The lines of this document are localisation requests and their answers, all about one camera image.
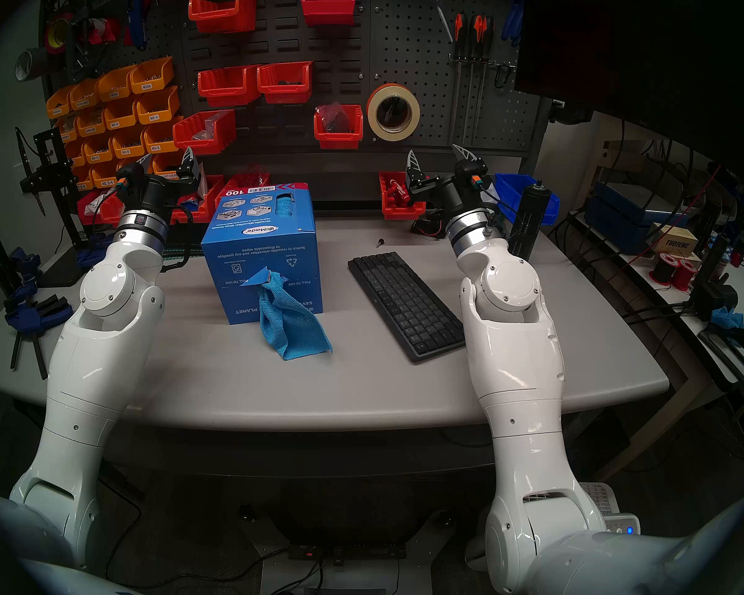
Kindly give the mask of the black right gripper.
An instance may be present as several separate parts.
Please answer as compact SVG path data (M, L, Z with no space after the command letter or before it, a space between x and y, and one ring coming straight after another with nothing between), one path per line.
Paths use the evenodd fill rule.
M472 151L456 143L451 145L458 162L479 162ZM410 202L423 201L441 213L448 228L450 219L481 209L490 226L496 224L500 210L498 204L483 201L481 195L493 184L487 166L457 166L449 177L429 177L423 173L413 149L406 161L406 180Z

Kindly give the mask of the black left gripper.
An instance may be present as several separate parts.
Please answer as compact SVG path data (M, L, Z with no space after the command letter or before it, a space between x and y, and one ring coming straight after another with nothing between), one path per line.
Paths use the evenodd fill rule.
M185 149L176 179L168 179L153 171L155 154L145 154L135 162L117 171L117 197L124 205L124 212L146 210L157 215L164 224L171 222L171 216L178 201L185 195L193 194L199 187L201 166L191 147Z

